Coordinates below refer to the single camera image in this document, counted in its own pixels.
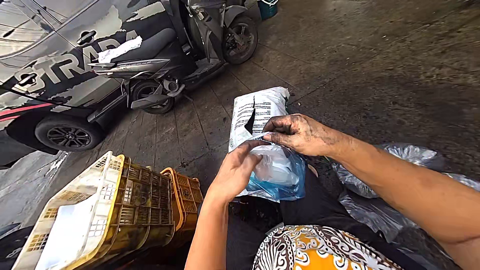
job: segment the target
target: green bucket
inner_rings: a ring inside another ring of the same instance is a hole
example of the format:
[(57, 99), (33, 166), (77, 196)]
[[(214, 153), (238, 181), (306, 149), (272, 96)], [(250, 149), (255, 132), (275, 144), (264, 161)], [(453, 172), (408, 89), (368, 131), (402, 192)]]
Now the green bucket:
[(258, 7), (260, 8), (260, 15), (262, 20), (266, 20), (275, 16), (278, 12), (276, 4), (278, 0), (258, 0)]

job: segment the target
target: wet floor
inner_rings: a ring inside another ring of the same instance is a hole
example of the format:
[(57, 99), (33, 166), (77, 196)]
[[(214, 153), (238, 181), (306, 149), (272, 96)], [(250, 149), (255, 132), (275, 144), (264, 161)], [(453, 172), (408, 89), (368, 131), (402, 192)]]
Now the wet floor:
[[(101, 145), (65, 160), (49, 193), (108, 150), (208, 183), (228, 148), (233, 99), (274, 86), (291, 91), (290, 112), (372, 144), (429, 147), (446, 157), (444, 171), (480, 179), (478, 1), (280, 0), (259, 40), (251, 60), (187, 93), (192, 101), (179, 98), (173, 111), (118, 114)], [(425, 235), (399, 241), (454, 267)]]

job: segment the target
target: orange patterned cloth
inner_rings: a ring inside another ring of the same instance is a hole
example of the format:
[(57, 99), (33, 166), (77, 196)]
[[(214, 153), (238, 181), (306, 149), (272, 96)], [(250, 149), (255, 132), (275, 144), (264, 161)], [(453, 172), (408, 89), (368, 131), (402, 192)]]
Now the orange patterned cloth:
[(402, 270), (351, 234), (326, 226), (275, 229), (258, 249), (254, 270)]

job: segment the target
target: dirty hand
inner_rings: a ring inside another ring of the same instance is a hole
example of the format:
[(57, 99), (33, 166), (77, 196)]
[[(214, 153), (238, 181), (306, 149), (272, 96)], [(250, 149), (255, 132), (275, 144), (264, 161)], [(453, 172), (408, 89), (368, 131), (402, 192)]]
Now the dirty hand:
[(335, 158), (350, 141), (350, 136), (329, 128), (303, 114), (275, 116), (265, 124), (264, 140), (285, 145), (308, 156)]
[(206, 196), (222, 202), (232, 201), (247, 186), (250, 174), (262, 160), (262, 156), (250, 154), (250, 150), (260, 145), (269, 143), (249, 140), (228, 153)]

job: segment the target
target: motorcycle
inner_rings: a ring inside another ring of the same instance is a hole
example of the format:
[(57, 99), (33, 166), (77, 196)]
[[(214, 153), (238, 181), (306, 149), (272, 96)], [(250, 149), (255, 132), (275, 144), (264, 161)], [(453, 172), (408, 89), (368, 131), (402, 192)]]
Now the motorcycle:
[(254, 21), (242, 14), (247, 8), (229, 3), (241, 0), (161, 2), (175, 29), (161, 30), (111, 62), (89, 64), (98, 75), (123, 79), (122, 94), (130, 108), (150, 114), (171, 110), (183, 90), (216, 76), (226, 63), (247, 61), (258, 42)]

